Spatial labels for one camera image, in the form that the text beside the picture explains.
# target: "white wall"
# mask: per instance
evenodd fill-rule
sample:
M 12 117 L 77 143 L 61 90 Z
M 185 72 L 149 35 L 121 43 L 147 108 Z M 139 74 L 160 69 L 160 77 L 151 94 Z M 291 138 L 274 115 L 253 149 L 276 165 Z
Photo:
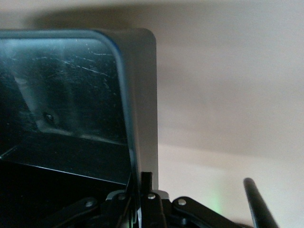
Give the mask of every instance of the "white wall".
M 303 227 L 303 1 L 26 2 L 2 6 L 0 27 L 154 32 L 160 189 L 171 199 L 187 195 L 252 224 L 249 176 L 281 227 Z

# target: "green light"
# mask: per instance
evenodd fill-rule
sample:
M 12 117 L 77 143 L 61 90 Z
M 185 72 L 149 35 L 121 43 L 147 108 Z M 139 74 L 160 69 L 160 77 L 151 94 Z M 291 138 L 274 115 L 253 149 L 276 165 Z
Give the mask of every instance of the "green light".
M 216 213 L 222 213 L 221 207 L 221 196 L 220 194 L 214 194 L 213 197 L 210 199 L 211 209 L 214 210 Z

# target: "beige wall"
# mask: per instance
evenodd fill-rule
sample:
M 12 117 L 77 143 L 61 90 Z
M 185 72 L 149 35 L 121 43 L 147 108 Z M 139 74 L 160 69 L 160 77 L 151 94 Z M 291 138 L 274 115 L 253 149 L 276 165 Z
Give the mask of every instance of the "beige wall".
M 249 176 L 281 227 L 303 227 L 303 1 L 12 2 L 1 4 L 1 28 L 150 29 L 160 189 L 252 224 Z

